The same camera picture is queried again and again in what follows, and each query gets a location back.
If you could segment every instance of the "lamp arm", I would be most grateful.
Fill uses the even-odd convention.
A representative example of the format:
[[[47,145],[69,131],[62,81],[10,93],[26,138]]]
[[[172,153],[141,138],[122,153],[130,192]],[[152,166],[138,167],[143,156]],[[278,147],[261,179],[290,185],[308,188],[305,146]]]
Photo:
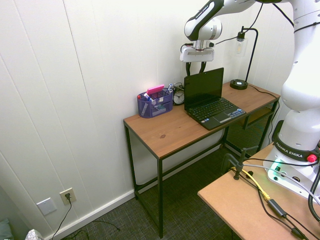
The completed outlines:
[[[254,58],[254,53],[255,53],[255,49],[256,49],[256,45],[257,45],[257,40],[258,40],[258,35],[259,35],[259,33],[258,33],[258,30],[257,30],[256,28],[244,28],[244,27],[242,26],[241,31],[243,31],[243,30],[246,30],[246,32],[249,31],[249,30],[255,31],[254,45],[253,45],[253,49],[252,49],[252,53],[251,53],[251,58],[250,58],[250,63],[249,63],[248,71],[247,71],[246,77],[245,77],[245,82],[247,82],[248,76],[249,76],[249,71],[250,71],[250,68],[251,68],[252,59]]]

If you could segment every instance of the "laptop keyboard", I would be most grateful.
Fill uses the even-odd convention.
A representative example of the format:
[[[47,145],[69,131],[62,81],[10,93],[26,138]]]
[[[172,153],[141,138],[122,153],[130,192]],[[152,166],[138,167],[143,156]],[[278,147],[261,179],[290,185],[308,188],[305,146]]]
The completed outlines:
[[[222,97],[218,101],[211,102],[207,105],[189,108],[188,111],[201,121],[233,107],[235,107],[234,104]]]

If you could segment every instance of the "laptop screen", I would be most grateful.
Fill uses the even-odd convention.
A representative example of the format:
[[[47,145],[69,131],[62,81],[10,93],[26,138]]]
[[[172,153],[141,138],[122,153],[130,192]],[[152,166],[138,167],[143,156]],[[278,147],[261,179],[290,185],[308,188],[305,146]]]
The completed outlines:
[[[224,68],[206,71],[184,78],[184,109],[211,103],[222,95]]]

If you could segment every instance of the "black metal frame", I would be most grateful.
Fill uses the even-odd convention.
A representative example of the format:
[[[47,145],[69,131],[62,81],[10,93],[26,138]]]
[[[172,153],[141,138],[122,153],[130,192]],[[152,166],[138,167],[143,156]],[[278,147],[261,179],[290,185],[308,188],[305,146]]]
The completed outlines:
[[[259,121],[261,121],[261,120],[263,120],[263,119],[265,119],[265,118],[268,117],[268,120],[267,120],[267,122],[266,122],[265,128],[264,128],[264,130],[263,130],[263,134],[262,134],[261,140],[260,140],[259,145],[258,145],[258,148],[257,148],[257,150],[256,150],[257,152],[259,152],[259,151],[261,150],[262,144],[264,143],[264,139],[265,139],[266,134],[267,134],[267,132],[268,132],[268,128],[269,128],[269,125],[270,125],[270,123],[271,123],[272,117],[273,117],[273,115],[275,114],[275,110],[276,110],[277,104],[279,104],[279,100],[278,100],[278,99],[275,99],[274,102],[270,102],[269,104],[272,104],[272,103],[273,103],[273,106],[272,106],[272,109],[270,110],[270,113],[265,114],[265,115],[259,117],[257,120],[254,120],[254,121],[251,122],[249,125],[248,125],[248,122],[249,122],[249,119],[250,119],[251,114],[250,114],[249,116],[247,116],[246,119],[245,119],[245,121],[244,121],[243,129],[246,130],[247,128],[249,128],[250,126],[254,125],[255,123],[257,123],[257,122],[259,122]],[[225,143],[225,144],[228,144],[228,145],[229,145],[230,147],[232,147],[234,150],[236,150],[237,152],[241,153],[241,149],[240,149],[240,148],[238,148],[238,147],[235,146],[232,142],[230,142],[230,141],[227,140],[228,130],[229,130],[229,128],[226,127],[225,132],[224,132],[224,136],[223,136],[224,143]],[[250,156],[248,153],[246,153],[246,154],[245,154],[245,157],[246,157],[246,158],[250,158],[251,156]]]
[[[197,157],[201,156],[202,154],[205,154],[206,152],[210,151],[211,149],[217,147],[218,145],[220,145],[223,142],[223,138],[218,141],[217,143],[213,144],[212,146],[206,148],[205,150],[197,153],[196,155],[188,158],[187,160],[181,162],[180,164],[172,167],[171,169],[167,170],[166,172],[163,172],[163,160],[165,160],[166,158],[172,156],[173,154],[176,154],[178,152],[180,152],[181,150],[185,149],[186,147],[199,142],[200,140],[204,139],[205,137],[202,137],[200,139],[198,139],[196,142],[193,142],[192,144],[181,148],[175,152],[173,152],[172,154],[168,154],[167,156],[163,157],[163,158],[159,158],[156,154],[153,153],[153,151],[146,146],[146,144],[139,138],[138,135],[136,135],[140,141],[143,143],[143,145],[145,145],[148,150],[152,153],[152,155],[156,158],[157,160],[157,177],[151,179],[150,181],[142,184],[142,185],[138,185],[136,182],[136,174],[135,174],[135,167],[134,167],[134,160],[133,160],[133,155],[132,155],[132,149],[131,149],[131,141],[130,141],[130,133],[129,133],[129,126],[127,126],[127,124],[124,122],[124,130],[125,130],[125,137],[126,137],[126,143],[127,143],[127,148],[128,148],[128,155],[129,155],[129,161],[130,161],[130,168],[131,168],[131,174],[132,174],[132,181],[133,181],[133,187],[134,187],[134,198],[136,200],[138,200],[141,205],[143,206],[143,208],[145,209],[145,211],[148,213],[148,215],[151,217],[152,221],[154,222],[154,224],[157,226],[158,228],[158,234],[159,237],[162,239],[164,236],[164,213],[163,213],[163,177],[170,174],[171,172],[173,172],[174,170],[182,167],[183,165],[189,163],[190,161],[196,159]],[[148,207],[148,205],[146,204],[146,202],[144,201],[144,199],[142,198],[141,194],[139,193],[140,190],[142,190],[143,188],[149,186],[150,184],[154,183],[155,181],[157,181],[157,188],[158,188],[158,219],[152,214],[151,209]]]
[[[275,106],[276,104],[273,104],[273,107],[272,107],[272,112],[274,113],[275,111]],[[268,126],[270,124],[270,121],[271,121],[271,117],[272,117],[272,114],[269,116],[269,119],[267,121],[267,124],[266,124],[266,127],[264,129],[264,132],[263,132],[263,136],[262,136],[262,139],[260,141],[260,144],[259,144],[259,150],[262,146],[262,142],[263,142],[263,139],[264,137],[266,136],[266,129],[268,129]],[[133,187],[134,187],[134,197],[136,200],[138,200],[141,205],[143,206],[143,208],[145,209],[145,211],[148,213],[148,215],[151,217],[152,221],[155,223],[155,225],[157,226],[158,228],[158,234],[159,234],[159,237],[162,239],[163,236],[164,236],[164,213],[163,213],[163,177],[168,175],[169,173],[173,172],[174,170],[182,167],[183,165],[189,163],[190,161],[194,160],[195,158],[201,156],[202,154],[208,152],[209,150],[217,147],[218,145],[220,144],[228,144],[228,145],[231,145],[232,146],[232,143],[226,141],[226,137],[227,137],[227,134],[228,134],[228,126],[224,126],[224,127],[218,127],[215,131],[212,131],[210,134],[208,135],[205,135],[199,139],[197,139],[196,141],[193,141],[193,142],[190,142],[189,144],[185,145],[184,147],[162,157],[162,158],[159,158],[149,147],[148,145],[127,125],[127,123],[125,121],[123,121],[123,124],[124,124],[124,130],[125,130],[125,137],[126,137],[126,144],[127,144],[127,149],[128,149],[128,155],[129,155],[129,161],[130,161],[130,168],[131,168],[131,174],[132,174],[132,181],[133,181]],[[129,133],[129,129],[131,130],[132,133],[135,134],[135,136],[140,140],[140,142],[149,150],[149,152],[155,157],[155,159],[157,160],[157,177],[149,180],[148,182],[142,184],[142,185],[138,185],[137,182],[136,182],[136,174],[135,174],[135,167],[134,167],[134,160],[133,160],[133,155],[132,155],[132,149],[131,149],[131,141],[130,141],[130,133]],[[225,129],[225,132],[223,134],[223,137],[220,141],[218,141],[217,143],[213,144],[212,146],[208,147],[207,149],[197,153],[196,155],[190,157],[189,159],[183,161],[182,163],[178,164],[177,166],[167,170],[166,172],[163,172],[163,160],[165,160],[166,158],[182,151],[183,149],[207,138],[208,136],[212,135],[212,134],[215,134],[216,132],[222,130],[222,129]],[[150,184],[154,183],[155,181],[157,181],[157,191],[158,191],[158,219],[152,214],[152,211],[151,209],[148,207],[148,205],[146,204],[146,202],[143,200],[141,194],[139,193],[140,190],[142,190],[143,188],[149,186]]]

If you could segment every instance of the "lamp base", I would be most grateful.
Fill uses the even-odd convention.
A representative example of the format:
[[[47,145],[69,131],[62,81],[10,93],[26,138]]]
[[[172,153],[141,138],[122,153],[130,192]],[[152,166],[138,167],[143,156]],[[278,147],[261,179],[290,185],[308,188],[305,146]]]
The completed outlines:
[[[248,83],[244,80],[233,79],[230,81],[230,87],[237,90],[245,90],[248,87]]]

